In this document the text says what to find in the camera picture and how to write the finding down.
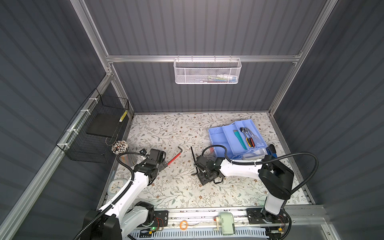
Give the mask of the white blue tool box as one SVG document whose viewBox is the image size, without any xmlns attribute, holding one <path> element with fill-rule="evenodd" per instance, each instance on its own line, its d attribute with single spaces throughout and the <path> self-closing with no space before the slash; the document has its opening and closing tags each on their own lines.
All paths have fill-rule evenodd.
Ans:
<svg viewBox="0 0 384 240">
<path fill-rule="evenodd" d="M 254 148 L 250 148 L 246 142 L 244 134 L 240 128 L 247 128 L 255 143 Z M 234 134 L 238 130 L 247 150 L 244 150 Z M 214 145 L 214 152 L 217 157 L 227 155 L 231 160 L 250 161 L 263 158 L 267 154 L 267 144 L 259 133 L 252 120 L 235 121 L 234 123 L 222 127 L 209 129 L 211 144 Z"/>
</svg>

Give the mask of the teal utility knife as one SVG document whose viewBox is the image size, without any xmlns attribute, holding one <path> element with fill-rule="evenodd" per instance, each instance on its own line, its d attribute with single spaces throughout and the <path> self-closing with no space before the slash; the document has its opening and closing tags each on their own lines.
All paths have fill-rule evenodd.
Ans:
<svg viewBox="0 0 384 240">
<path fill-rule="evenodd" d="M 239 131 L 238 130 L 234 130 L 234 134 L 235 134 L 236 138 L 238 139 L 238 141 L 240 142 L 240 144 L 243 147 L 243 149 L 247 150 L 247 147 L 246 147 L 246 145 L 245 145 L 245 143 L 244 143 L 244 141 L 243 141 Z"/>
</svg>

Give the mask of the yellow black pliers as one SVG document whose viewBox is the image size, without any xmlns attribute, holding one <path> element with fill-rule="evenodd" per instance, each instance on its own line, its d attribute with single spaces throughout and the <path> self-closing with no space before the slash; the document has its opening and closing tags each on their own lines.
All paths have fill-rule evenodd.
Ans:
<svg viewBox="0 0 384 240">
<path fill-rule="evenodd" d="M 252 136 L 250 135 L 248 129 L 247 128 L 243 128 L 243 129 L 244 129 L 243 132 L 244 132 L 244 134 L 246 136 L 246 141 L 247 141 L 249 147 L 250 148 L 254 148 L 256 145 L 255 145 L 255 143 L 254 143 L 254 141 L 252 139 Z"/>
</svg>

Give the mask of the black handled screwdriver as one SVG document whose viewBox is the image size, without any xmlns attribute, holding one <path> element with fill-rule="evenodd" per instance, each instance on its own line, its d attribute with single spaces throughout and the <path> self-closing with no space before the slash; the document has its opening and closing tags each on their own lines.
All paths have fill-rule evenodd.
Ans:
<svg viewBox="0 0 384 240">
<path fill-rule="evenodd" d="M 246 130 L 244 128 L 240 128 L 241 132 L 244 134 L 246 142 L 250 148 L 253 147 L 251 140 L 248 138 L 248 135 L 246 133 Z"/>
</svg>

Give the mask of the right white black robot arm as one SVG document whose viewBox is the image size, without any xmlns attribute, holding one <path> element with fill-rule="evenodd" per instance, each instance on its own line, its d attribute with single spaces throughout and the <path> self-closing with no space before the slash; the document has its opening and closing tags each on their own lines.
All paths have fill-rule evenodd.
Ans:
<svg viewBox="0 0 384 240">
<path fill-rule="evenodd" d="M 224 149 L 224 156 L 211 160 L 204 156 L 210 148 Z M 309 156 L 314 159 L 314 168 L 310 174 L 295 188 L 293 188 L 294 172 L 281 162 L 294 156 Z M 265 205 L 259 213 L 259 216 L 266 223 L 273 223 L 281 216 L 287 216 L 284 212 L 286 202 L 291 195 L 302 188 L 316 173 L 319 168 L 319 159 L 309 152 L 297 152 L 280 157 L 265 155 L 260 161 L 236 162 L 227 155 L 227 148 L 222 145 L 212 145 L 205 148 L 201 155 L 194 160 L 195 168 L 202 185 L 213 182 L 220 184 L 225 177 L 245 177 L 260 180 L 268 190 L 268 196 Z"/>
</svg>

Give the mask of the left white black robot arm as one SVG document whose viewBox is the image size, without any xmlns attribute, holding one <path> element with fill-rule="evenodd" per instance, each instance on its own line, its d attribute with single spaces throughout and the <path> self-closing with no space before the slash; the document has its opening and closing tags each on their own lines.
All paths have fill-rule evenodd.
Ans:
<svg viewBox="0 0 384 240">
<path fill-rule="evenodd" d="M 138 155 L 144 157 L 144 160 L 132 168 L 121 160 L 126 155 Z M 155 217 L 154 205 L 139 202 L 132 210 L 129 207 L 155 181 L 159 172 L 168 166 L 166 153 L 155 149 L 151 149 L 148 155 L 125 152 L 119 154 L 116 161 L 130 171 L 131 179 L 99 210 L 86 214 L 83 228 L 74 237 L 75 240 L 122 240 L 138 226 L 152 224 Z"/>
</svg>

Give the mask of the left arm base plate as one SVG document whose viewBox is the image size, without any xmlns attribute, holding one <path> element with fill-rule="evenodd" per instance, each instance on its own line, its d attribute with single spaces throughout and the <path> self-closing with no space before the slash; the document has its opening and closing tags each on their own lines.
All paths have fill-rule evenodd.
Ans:
<svg viewBox="0 0 384 240">
<path fill-rule="evenodd" d="M 159 227 L 167 227 L 169 220 L 169 211 L 154 211 L 154 216 L 148 223 L 144 223 L 139 225 L 142 228 L 159 228 Z"/>
</svg>

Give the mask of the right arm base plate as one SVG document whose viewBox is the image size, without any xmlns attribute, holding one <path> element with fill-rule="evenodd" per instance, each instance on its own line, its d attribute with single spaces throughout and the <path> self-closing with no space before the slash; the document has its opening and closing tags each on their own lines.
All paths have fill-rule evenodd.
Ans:
<svg viewBox="0 0 384 240">
<path fill-rule="evenodd" d="M 288 216 L 282 210 L 278 215 L 273 215 L 264 208 L 248 208 L 246 214 L 250 224 L 282 224 L 285 226 L 289 223 Z"/>
</svg>

